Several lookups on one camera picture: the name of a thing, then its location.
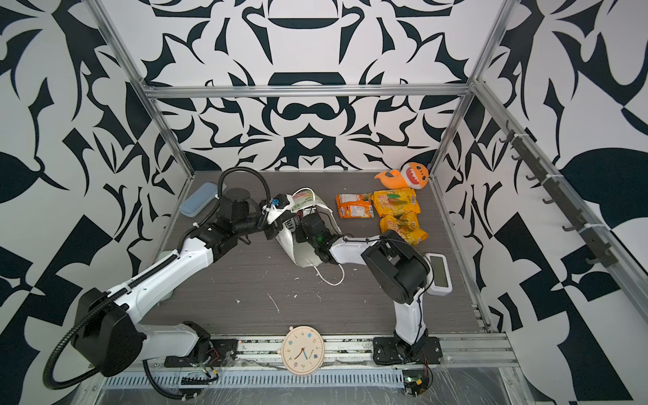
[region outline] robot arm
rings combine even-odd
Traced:
[[[381,289],[394,301],[395,334],[402,341],[403,357],[415,357],[427,336],[422,295],[434,282],[430,260],[392,230],[371,238],[333,235],[317,213],[304,216],[300,226],[322,261],[369,267]]]
[[[264,185],[266,200],[257,205],[243,189],[228,189],[223,194],[223,179],[232,171],[256,175]],[[190,353],[195,358],[205,358],[209,334],[199,326],[185,322],[154,327],[139,322],[162,297],[223,257],[239,240],[249,244],[247,236],[257,232],[264,232],[268,240],[273,239],[283,223],[294,216],[292,197],[280,194],[271,200],[263,177],[248,168],[226,170],[219,180],[218,192],[218,205],[197,228],[185,235],[179,245],[180,251],[174,250],[144,272],[107,292],[93,288],[80,298],[76,325],[62,338],[45,364],[45,387],[68,388],[98,372],[113,376],[136,360],[188,356]],[[250,206],[257,211],[255,214],[250,214]],[[302,218],[300,226],[322,261],[369,267],[383,291],[394,300],[399,356],[402,353],[402,361],[414,361],[427,337],[422,320],[422,293],[429,289],[434,278],[432,265],[425,255],[407,245],[394,231],[367,239],[332,235],[317,213]],[[58,382],[53,377],[54,367],[69,342],[95,368],[79,377]]]

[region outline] black and white patterned wall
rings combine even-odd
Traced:
[[[502,0],[110,0],[153,86],[465,83]],[[456,97],[166,100],[196,170],[429,164]]]
[[[645,2],[523,0],[487,85],[644,266]],[[437,179],[541,404],[648,402],[648,325],[475,100]]]
[[[106,0],[158,86],[466,82],[502,0]]]
[[[523,0],[485,81],[644,268],[648,2]]]
[[[152,262],[186,176],[78,0],[1,3],[0,100],[2,403],[51,404],[78,298]]]
[[[165,99],[194,170],[347,170],[429,164],[457,96]]]

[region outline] orange plush toy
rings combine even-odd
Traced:
[[[379,179],[383,186],[390,190],[409,187],[421,190],[428,183],[430,174],[428,169],[420,163],[406,163],[403,169],[378,173],[375,179]]]

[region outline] snack bag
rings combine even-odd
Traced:
[[[416,193],[409,187],[398,190],[382,190],[373,193],[373,204],[379,216],[401,216],[406,213],[421,213]]]
[[[339,194],[335,199],[340,218],[373,218],[371,194]]]
[[[428,233],[419,228],[419,221],[415,213],[407,213],[396,219],[387,215],[380,220],[380,230],[385,232],[388,229],[396,231],[405,242],[414,246],[428,238]]]

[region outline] yellow snack bag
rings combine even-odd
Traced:
[[[396,231],[405,242],[414,246],[428,238],[428,233],[419,228],[419,221],[415,213],[407,213],[396,219],[392,215],[387,215],[380,220],[380,230],[382,232],[392,229]]]
[[[398,190],[382,190],[373,193],[373,205],[379,216],[401,216],[406,213],[421,213],[416,193],[409,187]]]

